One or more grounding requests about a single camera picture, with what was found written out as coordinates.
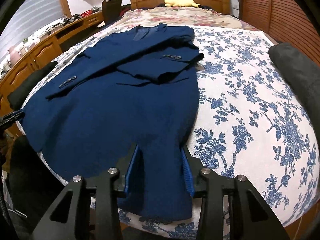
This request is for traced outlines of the wooden louvered wardrobe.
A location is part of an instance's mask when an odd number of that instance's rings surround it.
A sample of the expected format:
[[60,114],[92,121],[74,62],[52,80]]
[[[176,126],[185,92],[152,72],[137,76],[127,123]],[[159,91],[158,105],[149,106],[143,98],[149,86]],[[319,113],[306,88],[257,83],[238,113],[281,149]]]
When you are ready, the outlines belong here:
[[294,0],[238,0],[239,17],[319,64],[319,34]]

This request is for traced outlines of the blue floral white bedsheet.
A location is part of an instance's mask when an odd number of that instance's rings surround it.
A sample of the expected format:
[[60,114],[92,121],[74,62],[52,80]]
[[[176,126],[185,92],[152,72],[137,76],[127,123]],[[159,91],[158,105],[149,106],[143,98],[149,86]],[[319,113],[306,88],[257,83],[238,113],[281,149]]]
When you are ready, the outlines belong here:
[[[196,65],[199,105],[184,146],[220,176],[244,174],[280,222],[290,225],[319,199],[319,150],[307,112],[270,60],[271,42],[260,31],[182,26],[194,30],[193,44],[203,54]],[[22,111],[81,52],[131,29],[100,32],[62,54]],[[120,221],[154,235],[194,239],[201,208],[198,200],[191,200],[188,219],[144,217],[119,207]]]

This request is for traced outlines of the long wooden desk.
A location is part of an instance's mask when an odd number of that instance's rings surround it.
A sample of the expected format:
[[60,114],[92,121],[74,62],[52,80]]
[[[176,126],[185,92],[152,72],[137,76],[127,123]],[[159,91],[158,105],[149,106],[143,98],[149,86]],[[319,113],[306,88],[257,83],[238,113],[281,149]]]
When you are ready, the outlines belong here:
[[7,96],[33,72],[46,66],[50,61],[77,43],[99,31],[103,22],[102,12],[77,20],[49,35],[35,45],[1,79],[1,116],[10,112]]

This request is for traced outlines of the navy blue suit jacket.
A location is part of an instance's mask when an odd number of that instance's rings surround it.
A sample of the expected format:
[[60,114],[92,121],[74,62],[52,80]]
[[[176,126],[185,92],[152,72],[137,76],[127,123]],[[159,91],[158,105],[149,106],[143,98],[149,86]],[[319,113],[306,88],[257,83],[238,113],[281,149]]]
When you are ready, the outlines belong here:
[[188,26],[137,26],[81,52],[23,107],[27,139],[66,180],[97,176],[138,152],[121,209],[184,220],[192,188],[182,147],[199,105],[196,65],[203,59]]

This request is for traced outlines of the red plastic basket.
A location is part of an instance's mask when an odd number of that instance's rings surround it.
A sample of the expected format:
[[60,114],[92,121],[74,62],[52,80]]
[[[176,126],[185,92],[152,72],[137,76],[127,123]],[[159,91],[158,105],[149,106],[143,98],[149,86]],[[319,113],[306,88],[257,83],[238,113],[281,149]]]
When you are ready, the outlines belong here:
[[92,14],[92,10],[87,10],[81,14],[81,17],[88,17]]

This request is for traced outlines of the red floral beige blanket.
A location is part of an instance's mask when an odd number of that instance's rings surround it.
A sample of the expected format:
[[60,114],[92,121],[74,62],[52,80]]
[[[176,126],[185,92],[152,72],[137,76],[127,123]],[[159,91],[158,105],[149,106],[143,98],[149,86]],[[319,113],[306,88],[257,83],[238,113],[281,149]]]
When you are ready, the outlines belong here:
[[121,19],[102,27],[102,33],[127,30],[138,25],[153,27],[160,23],[168,26],[205,26],[257,31],[257,28],[231,15],[222,15],[211,9],[193,7],[155,7],[125,12]]

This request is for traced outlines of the dark wooden chair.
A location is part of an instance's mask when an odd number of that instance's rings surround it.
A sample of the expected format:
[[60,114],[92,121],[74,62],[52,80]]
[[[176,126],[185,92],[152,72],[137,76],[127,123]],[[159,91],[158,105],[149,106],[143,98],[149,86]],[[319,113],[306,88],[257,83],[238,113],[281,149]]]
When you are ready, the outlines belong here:
[[122,0],[103,0],[101,13],[106,25],[115,21],[120,16],[121,4]]

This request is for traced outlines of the folded black garment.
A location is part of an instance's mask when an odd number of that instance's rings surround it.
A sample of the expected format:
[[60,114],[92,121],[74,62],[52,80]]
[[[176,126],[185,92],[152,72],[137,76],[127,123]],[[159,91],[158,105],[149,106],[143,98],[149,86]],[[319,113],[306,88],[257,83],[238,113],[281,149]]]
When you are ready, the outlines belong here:
[[14,111],[21,109],[29,93],[56,67],[57,64],[57,61],[52,61],[42,69],[30,74],[13,92],[7,96],[10,108]]

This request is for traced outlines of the yellow plush toy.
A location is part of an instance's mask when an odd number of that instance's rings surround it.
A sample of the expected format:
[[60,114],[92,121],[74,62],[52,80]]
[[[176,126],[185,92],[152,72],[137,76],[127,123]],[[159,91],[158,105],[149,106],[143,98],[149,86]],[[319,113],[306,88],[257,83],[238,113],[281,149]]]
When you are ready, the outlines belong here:
[[198,8],[200,5],[195,3],[193,0],[164,0],[166,7],[195,7]]

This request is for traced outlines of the grey zebra window blind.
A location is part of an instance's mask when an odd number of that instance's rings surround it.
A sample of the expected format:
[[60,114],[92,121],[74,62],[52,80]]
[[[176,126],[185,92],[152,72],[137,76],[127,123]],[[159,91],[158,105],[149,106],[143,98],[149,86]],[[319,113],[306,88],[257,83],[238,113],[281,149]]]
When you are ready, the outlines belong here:
[[1,60],[12,46],[62,16],[60,0],[25,0],[1,34]]

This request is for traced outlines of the folded dark grey garment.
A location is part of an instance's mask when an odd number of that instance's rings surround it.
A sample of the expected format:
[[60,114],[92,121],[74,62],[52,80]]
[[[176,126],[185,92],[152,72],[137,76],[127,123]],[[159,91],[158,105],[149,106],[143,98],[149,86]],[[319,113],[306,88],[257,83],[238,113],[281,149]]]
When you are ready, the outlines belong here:
[[319,133],[319,66],[289,43],[271,46],[268,54]]

